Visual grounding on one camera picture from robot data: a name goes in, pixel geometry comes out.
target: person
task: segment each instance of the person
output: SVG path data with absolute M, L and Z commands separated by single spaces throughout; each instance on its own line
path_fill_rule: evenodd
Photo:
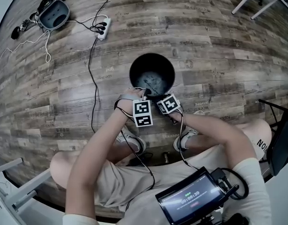
M 126 94 L 141 97 L 143 91 L 128 89 Z M 131 100 L 122 99 L 118 106 L 132 114 Z M 170 117 L 181 121 L 177 112 L 171 113 Z M 119 225 L 169 224 L 155 195 L 196 170 L 183 161 L 150 167 L 155 185 L 149 190 L 153 180 L 145 167 L 115 166 L 116 162 L 131 154 L 121 130 L 134 151 L 143 152 L 146 148 L 145 141 L 125 127 L 127 119 L 116 108 L 81 152 L 60 151 L 53 157 L 51 175 L 56 183 L 67 189 L 64 225 L 97 225 L 95 204 L 107 208 L 119 207 L 125 212 L 124 218 L 117 223 Z M 258 163 L 271 141 L 269 125 L 258 119 L 233 126 L 220 119 L 197 114 L 184 114 L 184 124 L 186 128 L 181 136 L 181 147 L 197 154 L 187 159 L 188 163 L 197 168 L 204 166 L 209 172 L 218 167 L 229 167 L 248 183 L 248 197 L 225 202 L 219 221 L 227 221 L 240 213 L 252 225 L 270 224 L 269 197 Z M 179 150 L 177 139 L 174 148 Z

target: beige shorts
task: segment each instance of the beige shorts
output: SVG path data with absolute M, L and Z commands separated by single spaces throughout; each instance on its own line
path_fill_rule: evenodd
M 270 141 L 253 129 L 244 128 L 243 132 L 249 137 L 260 160 Z M 199 155 L 188 158 L 187 161 L 197 168 L 204 166 L 209 172 L 218 167 L 227 167 L 227 158 L 222 145 L 216 145 Z M 154 188 L 167 188 L 195 172 L 183 161 L 150 167 L 150 169 L 155 177 Z M 149 189 L 152 183 L 152 176 L 145 167 L 115 166 L 106 161 L 97 181 L 95 204 L 104 207 L 119 206 L 121 211 L 125 211 L 128 202 Z

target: sleeve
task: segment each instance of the sleeve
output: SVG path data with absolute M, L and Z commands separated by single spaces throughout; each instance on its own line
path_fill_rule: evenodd
M 99 225 L 99 223 L 90 217 L 77 214 L 66 214 L 63 216 L 63 225 Z
M 229 220 L 235 213 L 240 213 L 249 220 L 250 225 L 271 224 L 271 209 L 269 195 L 266 191 L 260 165 L 257 159 L 248 158 L 237 164 L 233 170 L 240 174 L 247 182 L 249 195 L 243 200 L 229 199 L 223 207 L 223 221 Z M 238 183 L 239 194 L 243 194 L 241 182 L 233 175 L 228 178 L 233 185 Z

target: gray container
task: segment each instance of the gray container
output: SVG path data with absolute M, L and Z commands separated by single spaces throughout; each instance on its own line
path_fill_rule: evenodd
M 69 7 L 61 0 L 52 2 L 39 16 L 39 23 L 52 31 L 60 28 L 70 16 Z

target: display screen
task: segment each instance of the display screen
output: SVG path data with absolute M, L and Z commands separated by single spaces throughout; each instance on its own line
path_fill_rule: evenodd
M 217 197 L 221 190 L 212 184 L 206 175 L 202 175 L 188 186 L 160 200 L 174 222 L 190 215 Z

